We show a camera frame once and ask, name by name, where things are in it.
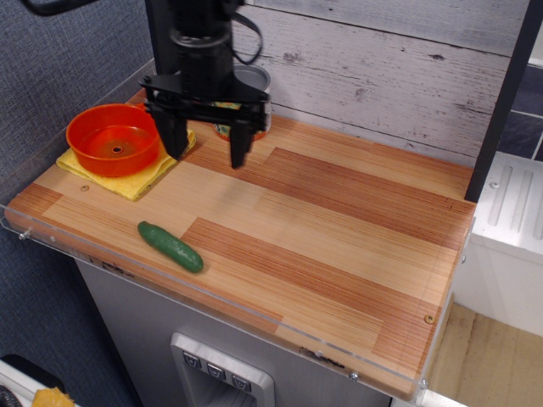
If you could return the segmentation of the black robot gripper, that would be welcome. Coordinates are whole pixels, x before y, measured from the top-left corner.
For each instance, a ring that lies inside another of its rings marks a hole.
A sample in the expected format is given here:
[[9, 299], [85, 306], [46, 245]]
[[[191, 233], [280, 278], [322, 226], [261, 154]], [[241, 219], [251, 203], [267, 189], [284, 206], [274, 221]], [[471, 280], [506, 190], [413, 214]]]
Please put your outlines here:
[[[257, 131], [266, 128], [263, 91], [239, 81], [233, 71], [237, 57], [232, 31], [218, 29], [198, 35], [171, 30], [179, 70], [151, 75], [141, 81], [146, 108], [154, 119], [165, 151], [180, 160], [188, 146], [189, 120], [229, 125], [232, 168], [244, 165]], [[240, 110], [214, 107], [213, 102], [241, 103]]]

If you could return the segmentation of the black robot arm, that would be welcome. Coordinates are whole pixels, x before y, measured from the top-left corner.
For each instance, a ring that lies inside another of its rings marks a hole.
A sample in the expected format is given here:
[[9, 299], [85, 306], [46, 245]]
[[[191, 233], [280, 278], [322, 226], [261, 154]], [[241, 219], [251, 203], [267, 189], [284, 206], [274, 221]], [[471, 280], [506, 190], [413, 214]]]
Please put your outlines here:
[[155, 75], [141, 81], [145, 107], [165, 151], [179, 160], [188, 147], [188, 122], [230, 128], [232, 167], [244, 165], [254, 136], [269, 123], [264, 91], [238, 79], [232, 22], [256, 31], [241, 1], [148, 1]]

